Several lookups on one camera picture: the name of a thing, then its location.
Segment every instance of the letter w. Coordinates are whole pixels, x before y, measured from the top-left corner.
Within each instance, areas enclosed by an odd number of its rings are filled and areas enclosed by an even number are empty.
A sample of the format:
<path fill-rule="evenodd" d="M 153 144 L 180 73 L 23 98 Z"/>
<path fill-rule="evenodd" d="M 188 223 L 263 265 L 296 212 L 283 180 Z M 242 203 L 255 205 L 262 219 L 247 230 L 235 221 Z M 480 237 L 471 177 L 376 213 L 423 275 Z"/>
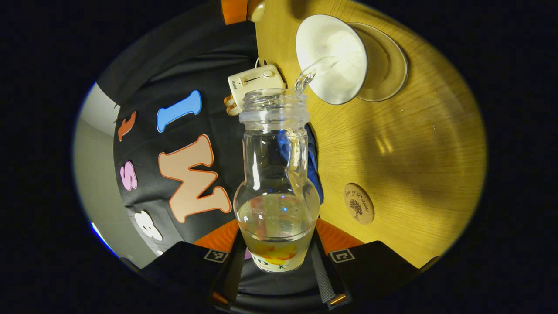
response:
<path fill-rule="evenodd" d="M 211 166 L 213 150 L 207 135 L 173 153 L 159 154 L 159 171 L 165 178 L 182 181 L 169 200 L 171 211 L 177 221 L 184 223 L 186 217 L 206 211 L 221 210 L 228 213 L 231 204 L 225 189 L 215 187 L 208 196 L 200 195 L 217 179 L 217 173 L 191 169 L 197 165 Z"/>

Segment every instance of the wood grain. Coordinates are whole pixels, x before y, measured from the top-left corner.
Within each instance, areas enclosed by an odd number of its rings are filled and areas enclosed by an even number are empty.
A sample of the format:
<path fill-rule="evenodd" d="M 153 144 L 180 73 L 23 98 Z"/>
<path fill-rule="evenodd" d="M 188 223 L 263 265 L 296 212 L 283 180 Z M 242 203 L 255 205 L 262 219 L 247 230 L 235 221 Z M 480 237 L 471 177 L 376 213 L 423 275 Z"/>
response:
<path fill-rule="evenodd" d="M 266 2 L 256 23 L 259 59 L 276 64 L 289 86 L 301 71 L 297 28 L 314 14 L 381 30 L 409 63 L 406 85 L 383 102 L 354 98 L 333 106 L 306 92 L 324 188 L 320 216 L 361 241 L 384 242 L 420 268 L 452 245 L 475 211 L 487 162 L 478 106 L 457 70 L 427 41 L 349 0 Z M 372 223 L 361 225 L 349 214 L 348 183 L 372 199 Z"/>

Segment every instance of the glass bottle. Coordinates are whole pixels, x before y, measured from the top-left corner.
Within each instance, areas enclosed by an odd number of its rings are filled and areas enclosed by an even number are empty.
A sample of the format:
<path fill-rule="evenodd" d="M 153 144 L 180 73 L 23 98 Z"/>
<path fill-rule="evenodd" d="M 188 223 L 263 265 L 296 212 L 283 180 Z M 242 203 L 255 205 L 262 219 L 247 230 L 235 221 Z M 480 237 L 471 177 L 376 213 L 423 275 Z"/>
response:
<path fill-rule="evenodd" d="M 320 208 L 307 176 L 306 96 L 293 89 L 249 92 L 239 120 L 246 126 L 245 179 L 233 202 L 240 231 L 260 269 L 294 270 L 304 261 Z"/>

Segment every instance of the gray wall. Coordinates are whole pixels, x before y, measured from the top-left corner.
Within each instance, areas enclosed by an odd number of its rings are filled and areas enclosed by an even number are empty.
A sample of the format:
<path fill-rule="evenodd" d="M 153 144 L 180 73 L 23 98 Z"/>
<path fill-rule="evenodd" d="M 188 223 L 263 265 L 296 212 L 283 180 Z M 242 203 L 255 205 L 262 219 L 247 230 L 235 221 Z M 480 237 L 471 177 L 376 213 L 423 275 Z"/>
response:
<path fill-rule="evenodd" d="M 143 268 L 157 255 L 142 240 L 122 204 L 112 148 L 110 135 L 89 125 L 84 119 L 78 119 L 74 172 L 85 211 L 118 256 L 128 258 Z"/>

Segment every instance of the blue letter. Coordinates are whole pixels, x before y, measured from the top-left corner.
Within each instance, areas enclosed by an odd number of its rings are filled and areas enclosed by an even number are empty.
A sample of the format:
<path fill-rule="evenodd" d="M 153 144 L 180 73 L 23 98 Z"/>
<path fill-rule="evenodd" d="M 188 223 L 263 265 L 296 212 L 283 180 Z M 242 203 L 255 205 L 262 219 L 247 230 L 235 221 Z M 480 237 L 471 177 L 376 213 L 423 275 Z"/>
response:
<path fill-rule="evenodd" d="M 173 104 L 169 108 L 161 108 L 157 112 L 157 130 L 163 132 L 165 126 L 188 113 L 197 115 L 201 111 L 201 95 L 199 91 L 192 93 L 185 99 Z"/>

